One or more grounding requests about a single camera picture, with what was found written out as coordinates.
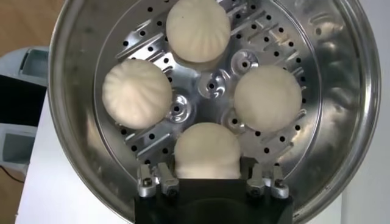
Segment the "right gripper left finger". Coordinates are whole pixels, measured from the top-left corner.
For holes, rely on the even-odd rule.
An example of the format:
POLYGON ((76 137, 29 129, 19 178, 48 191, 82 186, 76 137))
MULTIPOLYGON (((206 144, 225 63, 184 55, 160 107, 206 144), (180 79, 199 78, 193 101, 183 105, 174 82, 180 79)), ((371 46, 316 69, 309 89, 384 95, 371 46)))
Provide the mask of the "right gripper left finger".
POLYGON ((166 163, 158 163, 155 169, 142 164, 137 170, 137 191, 140 197, 154 197, 157 187, 165 196, 175 196, 179 191, 179 180, 171 173, 166 163))

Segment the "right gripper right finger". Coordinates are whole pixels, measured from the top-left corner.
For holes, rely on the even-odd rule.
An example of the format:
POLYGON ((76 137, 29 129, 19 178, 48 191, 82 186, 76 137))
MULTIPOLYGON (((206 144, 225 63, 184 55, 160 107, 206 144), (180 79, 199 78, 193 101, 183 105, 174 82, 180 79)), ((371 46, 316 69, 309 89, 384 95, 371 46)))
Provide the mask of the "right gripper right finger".
POLYGON ((288 198, 289 187, 279 163, 260 164, 255 158, 240 159, 241 178, 253 198, 288 198))

